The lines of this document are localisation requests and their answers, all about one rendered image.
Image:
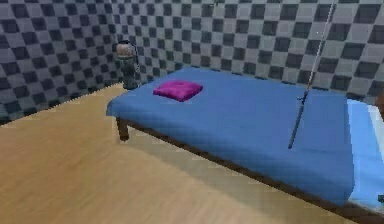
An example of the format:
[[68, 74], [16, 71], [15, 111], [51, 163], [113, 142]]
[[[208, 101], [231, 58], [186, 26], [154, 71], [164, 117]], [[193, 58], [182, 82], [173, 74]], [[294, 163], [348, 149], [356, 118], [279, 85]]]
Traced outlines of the blue bed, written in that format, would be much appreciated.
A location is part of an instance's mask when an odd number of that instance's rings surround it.
[[[153, 94], [172, 80], [203, 90], [185, 102]], [[384, 158], [370, 106], [312, 90], [291, 150], [303, 87], [183, 68], [112, 99], [121, 140], [135, 128], [358, 224], [384, 224]]]

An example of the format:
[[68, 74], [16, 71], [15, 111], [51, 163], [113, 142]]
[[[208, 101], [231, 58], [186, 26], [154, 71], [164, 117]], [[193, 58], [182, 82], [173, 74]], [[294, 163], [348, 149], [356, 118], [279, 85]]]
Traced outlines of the purple pillow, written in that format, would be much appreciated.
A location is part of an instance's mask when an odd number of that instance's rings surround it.
[[203, 86], [190, 81], [172, 80], [167, 81], [153, 90], [153, 94], [185, 102], [203, 90]]

